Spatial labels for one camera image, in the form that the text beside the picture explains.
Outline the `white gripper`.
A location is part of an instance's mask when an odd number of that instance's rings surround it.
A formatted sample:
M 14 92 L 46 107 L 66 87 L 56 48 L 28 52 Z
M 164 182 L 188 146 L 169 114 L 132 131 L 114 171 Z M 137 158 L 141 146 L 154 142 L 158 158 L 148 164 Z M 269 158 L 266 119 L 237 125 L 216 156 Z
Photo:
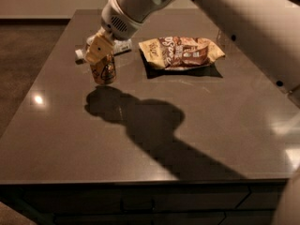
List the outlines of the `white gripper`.
M 108 0 L 101 13 L 101 28 L 89 39 L 84 60 L 96 64 L 113 51 L 114 40 L 130 39 L 155 11 L 172 0 Z

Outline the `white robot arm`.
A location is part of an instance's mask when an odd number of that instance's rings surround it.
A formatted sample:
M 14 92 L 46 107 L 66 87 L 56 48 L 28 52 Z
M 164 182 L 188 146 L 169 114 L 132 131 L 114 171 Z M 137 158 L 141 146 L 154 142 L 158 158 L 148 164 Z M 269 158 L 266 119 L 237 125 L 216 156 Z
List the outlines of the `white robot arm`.
M 94 65 L 172 0 L 109 0 L 84 56 Z M 300 7 L 288 0 L 191 0 L 296 105 L 300 104 Z

